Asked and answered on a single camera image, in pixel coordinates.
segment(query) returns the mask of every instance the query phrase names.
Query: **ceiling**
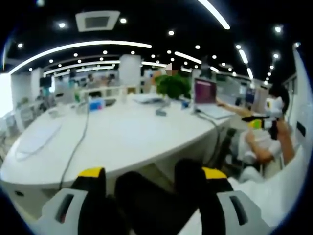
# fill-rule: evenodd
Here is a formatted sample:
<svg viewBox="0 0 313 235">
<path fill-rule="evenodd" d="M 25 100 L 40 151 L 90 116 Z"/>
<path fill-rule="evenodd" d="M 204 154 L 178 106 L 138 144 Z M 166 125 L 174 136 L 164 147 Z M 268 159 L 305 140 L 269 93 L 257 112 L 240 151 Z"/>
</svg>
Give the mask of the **ceiling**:
<svg viewBox="0 0 313 235">
<path fill-rule="evenodd" d="M 18 72 L 29 68 L 42 67 L 55 69 L 83 62 L 118 60 L 122 54 L 135 51 L 145 61 L 168 64 L 172 57 L 185 68 L 194 68 L 197 63 L 172 54 L 167 50 L 179 51 L 197 59 L 207 56 L 209 65 L 220 71 L 228 71 L 221 63 L 231 65 L 237 74 L 248 76 L 247 66 L 243 63 L 236 45 L 240 44 L 248 58 L 248 66 L 256 79 L 269 83 L 282 82 L 295 73 L 292 57 L 292 45 L 299 40 L 297 25 L 301 21 L 295 16 L 297 5 L 282 0 L 210 0 L 230 25 L 226 30 L 215 17 L 197 0 L 44 0 L 43 7 L 30 7 L 20 16 L 9 38 L 6 57 L 25 61 L 26 59 L 51 48 L 97 40 L 119 40 L 152 45 L 152 48 L 140 48 L 120 45 L 99 45 L 77 47 L 62 50 L 41 57 Z M 120 18 L 127 23 L 116 23 L 110 31 L 78 32 L 75 14 L 95 10 L 118 10 Z M 59 23 L 66 24 L 59 28 Z M 282 26 L 280 34 L 274 27 Z M 270 65 L 273 54 L 280 55 L 274 64 L 271 76 Z M 6 64 L 9 71 L 13 65 Z"/>
</svg>

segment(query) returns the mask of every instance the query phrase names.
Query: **potted plant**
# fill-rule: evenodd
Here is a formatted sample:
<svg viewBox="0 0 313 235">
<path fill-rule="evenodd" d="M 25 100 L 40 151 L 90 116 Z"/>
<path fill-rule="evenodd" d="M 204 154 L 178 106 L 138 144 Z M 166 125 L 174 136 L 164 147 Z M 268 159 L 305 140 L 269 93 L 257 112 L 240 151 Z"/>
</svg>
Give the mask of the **potted plant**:
<svg viewBox="0 0 313 235">
<path fill-rule="evenodd" d="M 162 75 L 155 78 L 156 92 L 170 99 L 179 99 L 181 96 L 190 99 L 191 85 L 187 77 L 178 73 L 174 76 Z"/>
</svg>

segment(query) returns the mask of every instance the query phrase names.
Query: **laptop screen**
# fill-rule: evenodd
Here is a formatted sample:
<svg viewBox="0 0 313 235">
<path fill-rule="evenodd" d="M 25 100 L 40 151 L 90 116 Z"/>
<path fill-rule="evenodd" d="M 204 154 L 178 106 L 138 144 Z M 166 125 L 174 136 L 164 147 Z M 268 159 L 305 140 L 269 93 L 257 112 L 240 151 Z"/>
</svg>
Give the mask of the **laptop screen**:
<svg viewBox="0 0 313 235">
<path fill-rule="evenodd" d="M 195 103 L 214 104 L 216 103 L 216 83 L 195 78 Z"/>
</svg>

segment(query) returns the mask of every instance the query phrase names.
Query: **power cord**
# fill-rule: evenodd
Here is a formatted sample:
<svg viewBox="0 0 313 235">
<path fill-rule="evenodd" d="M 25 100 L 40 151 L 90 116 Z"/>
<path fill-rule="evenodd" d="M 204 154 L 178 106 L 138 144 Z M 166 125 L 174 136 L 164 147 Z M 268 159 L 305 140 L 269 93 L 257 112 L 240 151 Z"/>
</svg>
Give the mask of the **power cord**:
<svg viewBox="0 0 313 235">
<path fill-rule="evenodd" d="M 77 145 L 75 146 L 75 148 L 74 148 L 74 150 L 73 150 L 73 152 L 72 152 L 72 154 L 71 154 L 71 156 L 70 156 L 70 158 L 69 158 L 69 160 L 68 160 L 68 162 L 67 162 L 66 168 L 65 168 L 65 170 L 63 171 L 63 174 L 62 174 L 62 177 L 61 177 L 61 180 L 60 180 L 60 184 L 59 184 L 59 190 L 62 189 L 63 181 L 64 181 L 65 175 L 66 175 L 66 173 L 67 173 L 67 171 L 68 171 L 68 168 L 69 168 L 69 166 L 70 166 L 70 163 L 71 163 L 71 161 L 72 161 L 72 159 L 73 159 L 73 157 L 74 157 L 74 155 L 75 155 L 75 153 L 76 153 L 76 151 L 77 151 L 79 145 L 83 142 L 83 140 L 84 140 L 84 138 L 85 138 L 85 136 L 86 136 L 86 132 L 87 132 L 87 128 L 88 128 L 88 122 L 89 122 L 89 113 L 90 113 L 88 104 L 89 104 L 89 103 L 88 103 L 88 101 L 87 101 L 87 102 L 86 102 L 87 117 L 86 117 L 86 123 L 85 123 L 85 127 L 84 127 L 84 130 L 83 130 L 83 134 L 82 134 L 81 138 L 79 139 Z"/>
<path fill-rule="evenodd" d="M 221 136 L 221 133 L 220 133 L 220 130 L 219 130 L 219 127 L 218 125 L 212 121 L 210 118 L 210 116 L 208 114 L 206 114 L 205 112 L 201 111 L 200 109 L 195 109 L 195 114 L 199 117 L 199 118 L 202 118 L 202 119 L 205 119 L 207 121 L 209 121 L 212 125 L 214 125 L 215 129 L 216 129 L 216 132 L 217 132 L 217 138 L 216 138 L 216 143 L 215 143 L 215 147 L 214 147 L 214 151 L 209 159 L 209 161 L 206 163 L 206 164 L 209 164 L 214 158 L 215 158 L 215 155 L 217 154 L 217 150 L 218 150 L 218 146 L 219 146 L 219 143 L 220 143 L 220 136 Z"/>
</svg>

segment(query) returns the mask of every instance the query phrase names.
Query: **ceiling vent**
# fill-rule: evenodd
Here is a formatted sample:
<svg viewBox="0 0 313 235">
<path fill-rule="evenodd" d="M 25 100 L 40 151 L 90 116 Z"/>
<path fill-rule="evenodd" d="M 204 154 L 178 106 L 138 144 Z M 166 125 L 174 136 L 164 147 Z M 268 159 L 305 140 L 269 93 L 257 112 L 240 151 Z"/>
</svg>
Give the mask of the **ceiling vent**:
<svg viewBox="0 0 313 235">
<path fill-rule="evenodd" d="M 119 11 L 90 11 L 76 14 L 79 32 L 112 30 L 120 15 Z"/>
</svg>

